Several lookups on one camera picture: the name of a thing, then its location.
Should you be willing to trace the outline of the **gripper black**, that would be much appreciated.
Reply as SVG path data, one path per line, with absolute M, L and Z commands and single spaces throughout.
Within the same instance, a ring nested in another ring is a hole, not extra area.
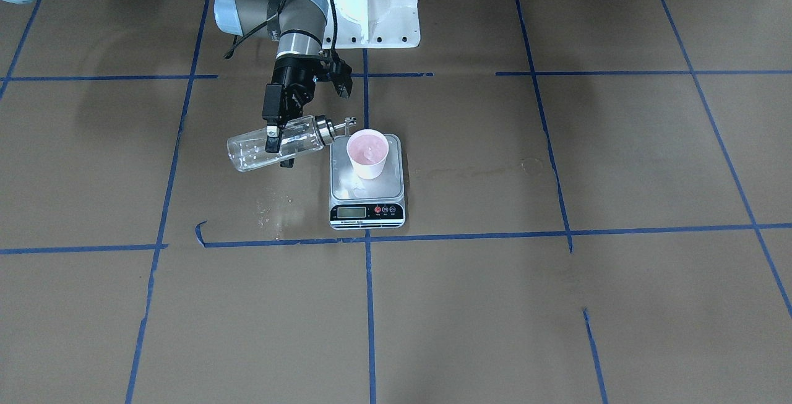
M 322 61 L 317 58 L 282 56 L 275 60 L 271 82 L 265 88 L 262 118 L 267 123 L 265 152 L 279 153 L 283 126 L 303 117 L 303 110 L 314 99 L 315 85 L 323 74 Z M 291 169 L 295 158 L 280 161 L 280 167 Z

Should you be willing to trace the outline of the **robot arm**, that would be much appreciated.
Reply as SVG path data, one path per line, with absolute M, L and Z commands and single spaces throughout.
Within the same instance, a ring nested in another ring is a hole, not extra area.
M 324 116 L 303 114 L 318 82 L 339 82 L 343 97 L 351 88 L 351 69 L 336 54 L 325 56 L 322 49 L 321 36 L 333 12 L 329 0 L 214 1 L 218 29 L 234 37 L 224 58 L 232 58 L 254 37 L 269 37 L 279 45 L 272 79 L 265 88 L 265 128 L 227 142 L 229 158 L 239 172 L 273 164 L 291 168 L 298 155 L 333 142 L 333 123 Z

